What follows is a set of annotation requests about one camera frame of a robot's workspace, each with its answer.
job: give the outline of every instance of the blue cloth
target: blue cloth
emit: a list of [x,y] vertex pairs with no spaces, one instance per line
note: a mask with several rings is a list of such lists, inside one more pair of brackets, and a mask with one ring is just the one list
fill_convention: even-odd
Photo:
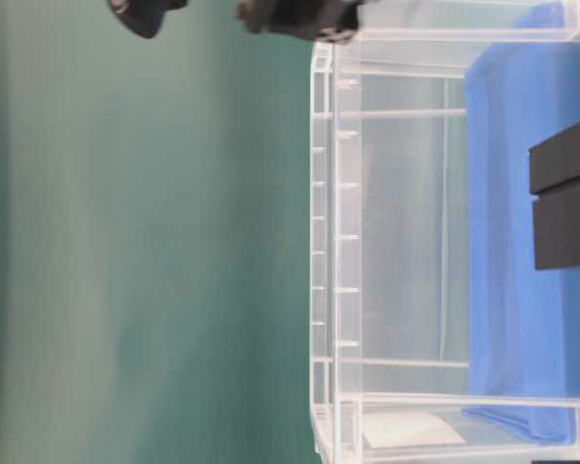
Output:
[[[561,4],[518,27],[560,27]],[[580,270],[535,271],[528,150],[580,120],[579,43],[500,43],[466,75],[471,394],[580,396]],[[518,437],[575,438],[568,409],[466,410]]]

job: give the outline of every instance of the black rectangular object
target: black rectangular object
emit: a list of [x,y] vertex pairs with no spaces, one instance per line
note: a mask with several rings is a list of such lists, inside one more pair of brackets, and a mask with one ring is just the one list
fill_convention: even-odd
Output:
[[531,193],[580,178],[580,123],[531,149]]
[[541,195],[533,221],[537,269],[580,266],[580,181]]

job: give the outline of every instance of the teal backdrop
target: teal backdrop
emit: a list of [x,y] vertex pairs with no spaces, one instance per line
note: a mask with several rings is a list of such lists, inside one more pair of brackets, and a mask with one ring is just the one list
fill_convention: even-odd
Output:
[[0,0],[0,464],[314,464],[309,44]]

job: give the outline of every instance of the transparent plastic container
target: transparent plastic container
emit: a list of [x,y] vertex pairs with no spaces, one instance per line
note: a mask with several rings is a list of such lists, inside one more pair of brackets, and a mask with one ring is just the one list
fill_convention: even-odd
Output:
[[[556,26],[520,27],[540,4],[381,0],[352,43],[314,46],[310,413],[325,463],[580,459],[580,397],[469,392],[465,75],[493,44],[580,43],[580,0]],[[563,412],[572,439],[469,414],[498,406]]]

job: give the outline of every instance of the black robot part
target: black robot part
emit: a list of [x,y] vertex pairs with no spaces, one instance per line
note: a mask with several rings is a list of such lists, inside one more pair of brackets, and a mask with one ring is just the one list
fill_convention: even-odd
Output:
[[[107,0],[133,33],[152,39],[165,13],[188,0]],[[359,29],[363,0],[242,0],[237,16],[252,33],[272,32],[308,41],[346,43]]]
[[107,0],[112,12],[134,34],[152,39],[163,23],[165,13],[180,10],[188,0]]
[[308,41],[348,42],[359,30],[362,0],[243,0],[239,18],[249,31]]

